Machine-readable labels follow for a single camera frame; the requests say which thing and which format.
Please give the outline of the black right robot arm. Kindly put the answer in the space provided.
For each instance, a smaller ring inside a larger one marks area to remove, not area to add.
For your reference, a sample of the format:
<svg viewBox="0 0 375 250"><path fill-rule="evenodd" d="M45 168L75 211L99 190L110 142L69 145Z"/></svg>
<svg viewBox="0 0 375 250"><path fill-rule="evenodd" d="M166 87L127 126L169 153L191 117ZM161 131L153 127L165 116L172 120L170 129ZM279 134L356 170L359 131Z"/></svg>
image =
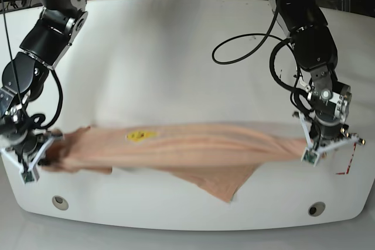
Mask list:
<svg viewBox="0 0 375 250"><path fill-rule="evenodd" d="M63 90L55 68L72 45L87 19L87 0L40 0L43 10L26 35L16 56L2 73L1 136L10 143L18 162L25 164L45 143L46 131L57 121L63 105ZM28 115L30 102L38 99L49 75L57 85L59 100L51 121L42 113Z"/></svg>

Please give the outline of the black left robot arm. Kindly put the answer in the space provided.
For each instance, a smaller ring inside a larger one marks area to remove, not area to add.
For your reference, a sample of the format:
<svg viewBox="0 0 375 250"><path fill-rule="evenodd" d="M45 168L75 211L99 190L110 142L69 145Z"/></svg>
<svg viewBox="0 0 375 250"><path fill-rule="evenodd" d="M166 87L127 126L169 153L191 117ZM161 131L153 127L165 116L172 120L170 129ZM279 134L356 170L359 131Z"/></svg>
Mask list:
<svg viewBox="0 0 375 250"><path fill-rule="evenodd" d="M276 21L285 33L284 44L291 44L298 67L309 73L311 89L292 90L298 109L304 97L314 113L311 138L315 146L327 146L345 137L345 124L351 100L350 86L339 82L335 69L338 50L328 22L315 0L269 0Z"/></svg>

